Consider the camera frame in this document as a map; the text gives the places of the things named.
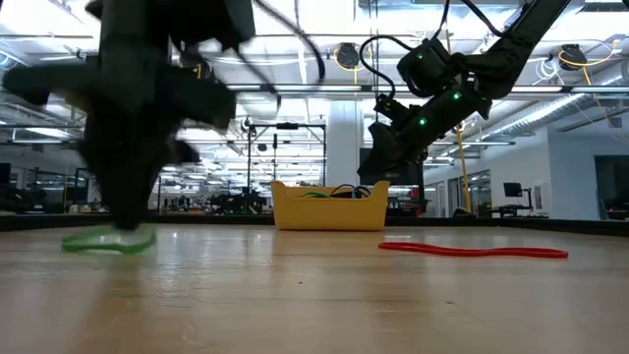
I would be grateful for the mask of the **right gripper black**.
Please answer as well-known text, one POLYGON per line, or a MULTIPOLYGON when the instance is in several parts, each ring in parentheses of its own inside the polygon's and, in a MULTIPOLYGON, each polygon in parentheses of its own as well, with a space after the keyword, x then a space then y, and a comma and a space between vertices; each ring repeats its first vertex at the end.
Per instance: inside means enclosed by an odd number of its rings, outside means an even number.
POLYGON ((411 115, 405 125, 405 146, 388 125, 375 122, 369 126, 372 148, 360 163, 359 175, 380 175, 385 172, 422 164, 427 159, 426 148, 455 126, 455 114, 432 111, 419 105, 410 106, 411 115))

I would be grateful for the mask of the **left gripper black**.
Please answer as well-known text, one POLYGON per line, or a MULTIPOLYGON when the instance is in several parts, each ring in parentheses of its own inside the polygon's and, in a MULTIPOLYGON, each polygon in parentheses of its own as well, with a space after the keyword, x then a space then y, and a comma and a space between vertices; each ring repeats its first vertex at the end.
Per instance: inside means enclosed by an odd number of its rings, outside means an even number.
MULTIPOLYGON (((236 93, 221 82, 200 79, 191 69, 168 64, 144 69, 106 71, 98 63, 52 64, 17 67, 2 79, 8 92, 34 105, 47 102, 52 92, 77 95, 101 115, 119 113, 140 118, 155 113, 166 120, 187 118, 225 129, 236 113, 236 93)), ((123 165, 100 126, 87 122, 81 140, 81 157, 95 178, 102 203, 118 230, 136 230, 147 212, 152 188, 168 164, 200 162, 200 153, 177 138, 181 125, 159 132, 142 145, 140 191, 131 216, 123 202, 123 165)))

